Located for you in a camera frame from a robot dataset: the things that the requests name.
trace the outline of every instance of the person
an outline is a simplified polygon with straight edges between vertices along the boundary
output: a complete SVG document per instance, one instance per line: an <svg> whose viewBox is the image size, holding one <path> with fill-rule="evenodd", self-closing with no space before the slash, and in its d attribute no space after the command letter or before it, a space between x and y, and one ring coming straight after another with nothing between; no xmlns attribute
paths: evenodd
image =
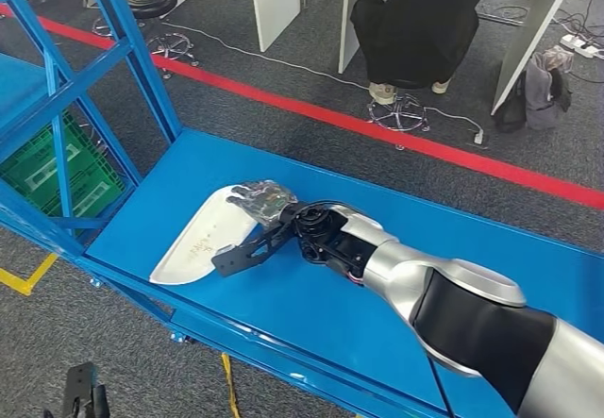
<svg viewBox="0 0 604 418"><path fill-rule="evenodd" d="M444 93L478 29L480 0L358 0L350 20L367 62L370 94L393 103L393 82Z"/></svg>

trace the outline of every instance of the white plastic plate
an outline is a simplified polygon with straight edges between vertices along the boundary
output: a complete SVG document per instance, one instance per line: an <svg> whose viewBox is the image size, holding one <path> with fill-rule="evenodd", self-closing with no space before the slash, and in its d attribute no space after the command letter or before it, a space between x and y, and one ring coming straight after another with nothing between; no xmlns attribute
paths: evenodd
<svg viewBox="0 0 604 418"><path fill-rule="evenodd" d="M233 186L211 194L156 267L149 281L156 284L192 283L214 270L211 259L227 245L245 241L256 220L227 203Z"/></svg>

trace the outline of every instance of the black bag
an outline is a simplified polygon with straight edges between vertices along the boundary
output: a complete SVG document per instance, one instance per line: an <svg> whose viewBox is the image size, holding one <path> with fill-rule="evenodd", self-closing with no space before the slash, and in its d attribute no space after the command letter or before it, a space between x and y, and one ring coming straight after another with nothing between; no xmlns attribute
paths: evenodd
<svg viewBox="0 0 604 418"><path fill-rule="evenodd" d="M495 128L502 133L512 133L526 125L526 97L524 85L526 72L522 71L513 84L507 98L495 111Z"/></svg>

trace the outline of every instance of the floor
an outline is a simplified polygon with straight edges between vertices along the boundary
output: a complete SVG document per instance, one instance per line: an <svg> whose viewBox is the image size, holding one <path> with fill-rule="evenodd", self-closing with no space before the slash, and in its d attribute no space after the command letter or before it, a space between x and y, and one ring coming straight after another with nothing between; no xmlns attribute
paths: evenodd
<svg viewBox="0 0 604 418"><path fill-rule="evenodd" d="M484 0L493 10L498 0ZM304 11L267 55L337 74L341 0L310 0ZM570 12L586 2L566 1ZM35 5L45 17L88 29L97 16L79 0L47 0ZM604 24L604 0L594 0L590 21ZM251 0L188 0L170 15L176 25L192 26L229 44L257 52ZM432 130L418 136L451 145L523 168L604 189L602 86L575 81L572 106L565 123L550 131L497 133L489 116L497 68L517 28L481 23L470 52L445 96L418 92L424 104L471 117L490 136L488 148L469 145L470 126L437 115ZM541 49L556 44L563 29L551 25ZM190 33L204 69L328 109L366 119L365 92L329 78L292 69L225 49L196 32ZM54 36L75 68L98 51ZM0 21L0 51L39 62L13 20ZM595 80L604 66L577 58L574 70ZM357 54L344 79L366 85L365 65ZM151 122L134 83L120 65L91 90L91 95L143 171L160 157L165 144ZM417 195L455 209L522 227L539 234L601 251L602 212L481 175L441 160L362 135L311 121L235 94L174 76L166 82L174 107L186 125ZM0 265L26 276L46 254L28 242L0 231ZM219 354L201 344L171 343L166 329L106 289L91 290L85 276L57 262L31 297L0 287L0 416L31 417L42 407L59 410L64 374L71 365L92 360L108 386L115 416L232 416ZM340 417L350 414L300 392L255 368L233 361L242 418Z"/></svg>

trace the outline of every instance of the blue table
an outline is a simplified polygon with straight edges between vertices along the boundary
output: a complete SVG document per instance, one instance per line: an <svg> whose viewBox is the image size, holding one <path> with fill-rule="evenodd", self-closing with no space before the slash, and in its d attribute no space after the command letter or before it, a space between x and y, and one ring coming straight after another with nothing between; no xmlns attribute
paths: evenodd
<svg viewBox="0 0 604 418"><path fill-rule="evenodd" d="M147 282L210 194L261 178L305 201L332 198L363 209L418 249L499 271L521 284L534 307L604 339L599 255L190 129L86 256L105 265L101 274L118 289L174 307L168 325L350 410L380 417L445 413L426 357L392 310L328 268L305 263L294 243L236 276L213 273L177 287ZM459 415L511 416L482 379L441 371Z"/></svg>

